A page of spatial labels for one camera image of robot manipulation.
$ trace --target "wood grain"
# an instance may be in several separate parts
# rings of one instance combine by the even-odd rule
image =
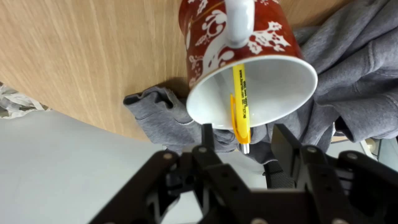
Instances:
[[[300,27],[346,1],[282,5]],[[74,118],[146,139],[122,99],[161,82],[187,94],[180,2],[0,0],[0,81]]]

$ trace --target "gray sweatshirt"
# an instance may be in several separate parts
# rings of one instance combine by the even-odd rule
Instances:
[[[319,73],[314,97],[284,123],[304,144],[329,148],[334,124],[353,140],[398,135],[398,1],[355,0],[324,25],[295,32],[304,58]],[[151,87],[125,104],[154,143],[182,152],[201,143],[201,124],[171,89]],[[253,128],[252,153],[273,159],[273,125]],[[231,130],[214,130],[217,152],[238,143]]]

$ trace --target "red and white mug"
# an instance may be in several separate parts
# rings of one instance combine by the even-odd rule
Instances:
[[[318,73],[304,61],[278,0],[183,0],[191,93],[188,113],[198,123],[232,129],[232,67],[244,63],[251,125],[277,120],[315,92]]]

